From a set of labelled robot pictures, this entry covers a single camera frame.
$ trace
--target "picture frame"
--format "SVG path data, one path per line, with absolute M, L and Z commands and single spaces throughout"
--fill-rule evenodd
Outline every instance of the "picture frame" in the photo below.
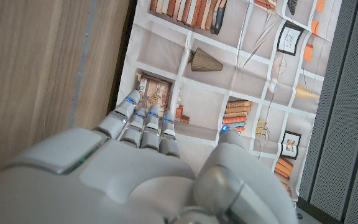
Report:
M 280 36 L 278 37 L 277 52 L 295 56 L 296 47 L 298 46 L 298 42 L 303 31 L 303 28 L 287 21 L 281 29 Z
M 298 157 L 299 142 L 301 134 L 285 131 L 283 141 L 281 142 L 281 155 L 288 159 L 296 159 Z

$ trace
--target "stack of books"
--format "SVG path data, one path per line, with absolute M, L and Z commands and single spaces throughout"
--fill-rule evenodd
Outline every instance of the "stack of books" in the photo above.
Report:
M 229 101 L 223 116 L 223 124 L 231 124 L 239 132 L 244 130 L 252 102 L 247 100 Z
M 254 0 L 256 6 L 259 6 L 265 11 L 274 11 L 277 0 Z
M 293 169 L 293 164 L 284 158 L 278 158 L 276 167 L 274 168 L 274 174 L 283 183 L 285 190 L 292 196 L 291 189 L 289 186 L 290 175 Z
M 152 0 L 150 11 L 166 14 L 175 22 L 219 34 L 227 0 Z

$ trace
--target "robotic hand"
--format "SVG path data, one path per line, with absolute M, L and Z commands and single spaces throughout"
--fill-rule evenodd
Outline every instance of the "robotic hand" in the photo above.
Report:
M 139 100 L 133 91 L 93 131 L 65 131 L 11 159 L 0 170 L 0 223 L 297 223 L 234 127 L 223 126 L 196 178 L 172 113 L 160 127 L 157 105 L 133 114 Z

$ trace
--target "lamp shade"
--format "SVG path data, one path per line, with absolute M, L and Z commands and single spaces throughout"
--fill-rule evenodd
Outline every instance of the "lamp shade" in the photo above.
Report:
M 221 71 L 223 64 L 216 60 L 214 57 L 207 54 L 199 47 L 195 52 L 191 51 L 188 63 L 191 62 L 191 71 L 193 72 L 212 72 Z

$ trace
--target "wooden surface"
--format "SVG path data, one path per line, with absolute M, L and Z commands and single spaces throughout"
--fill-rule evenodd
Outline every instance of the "wooden surface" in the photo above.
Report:
M 106 115 L 128 4 L 0 0 L 0 168 L 13 154 Z

